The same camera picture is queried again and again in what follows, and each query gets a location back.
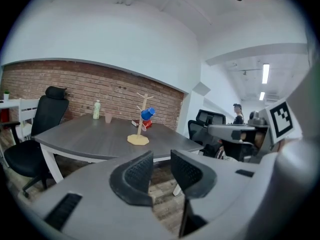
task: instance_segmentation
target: chair armrest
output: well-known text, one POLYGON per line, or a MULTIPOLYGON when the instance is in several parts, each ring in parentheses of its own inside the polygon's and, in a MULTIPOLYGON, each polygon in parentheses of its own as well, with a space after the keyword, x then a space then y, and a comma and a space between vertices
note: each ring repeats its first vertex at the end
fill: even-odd
POLYGON ((19 126, 19 125, 20 125, 19 121, 2 122, 1 123, 2 127, 6 126, 6 127, 10 127, 11 128, 11 132, 12 132, 15 144, 19 144, 20 143, 20 140, 18 138, 17 131, 16 131, 16 126, 19 126))
POLYGON ((1 125, 3 127, 16 127, 16 126, 19 126, 20 125, 20 122, 19 121, 12 121, 12 122, 2 122, 1 125))

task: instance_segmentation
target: brick wall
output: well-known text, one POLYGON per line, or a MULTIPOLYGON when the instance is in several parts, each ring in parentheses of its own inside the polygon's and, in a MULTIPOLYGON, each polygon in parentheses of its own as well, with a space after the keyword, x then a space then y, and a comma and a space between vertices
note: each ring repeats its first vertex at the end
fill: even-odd
POLYGON ((100 100, 100 114, 114 118, 138 119, 142 99, 137 92, 154 98, 147 107, 155 108, 154 123, 176 129, 184 94, 161 83, 121 70, 73 61, 28 61, 4 67, 1 92, 10 91, 10 99, 37 99, 49 86, 67 88, 70 101, 64 120, 93 114, 94 103, 100 100))

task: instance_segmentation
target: white chair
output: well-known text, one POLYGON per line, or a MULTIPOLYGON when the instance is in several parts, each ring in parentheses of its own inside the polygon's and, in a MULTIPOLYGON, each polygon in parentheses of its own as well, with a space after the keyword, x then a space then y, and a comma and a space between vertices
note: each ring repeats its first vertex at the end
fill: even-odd
POLYGON ((19 99, 19 122, 16 129, 16 134, 19 140, 25 141, 29 139, 31 134, 32 124, 34 122, 34 117, 37 112, 39 99, 19 99))

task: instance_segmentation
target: gray table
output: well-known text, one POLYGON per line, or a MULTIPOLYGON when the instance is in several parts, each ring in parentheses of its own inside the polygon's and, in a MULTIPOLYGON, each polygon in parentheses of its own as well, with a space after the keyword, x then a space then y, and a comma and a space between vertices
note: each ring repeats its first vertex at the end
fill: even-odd
POLYGON ((54 154, 71 159, 97 163, 132 153, 153 151, 154 162, 169 160, 170 150, 198 153, 203 147, 163 124, 154 123, 143 136, 148 137, 145 146, 127 142, 127 136, 137 134, 138 128, 129 120, 113 118, 106 123, 101 116, 94 120, 87 114, 49 129, 34 139, 40 143, 46 164, 56 182, 63 180, 54 154))

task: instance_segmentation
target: black vent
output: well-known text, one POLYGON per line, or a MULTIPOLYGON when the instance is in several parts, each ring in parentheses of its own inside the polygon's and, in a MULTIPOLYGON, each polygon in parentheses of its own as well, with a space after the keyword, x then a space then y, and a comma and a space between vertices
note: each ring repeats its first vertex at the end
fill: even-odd
POLYGON ((49 213, 44 219, 46 223, 55 228, 61 230, 64 224, 67 222, 69 216, 74 211, 82 196, 78 194, 68 193, 58 205, 49 213))

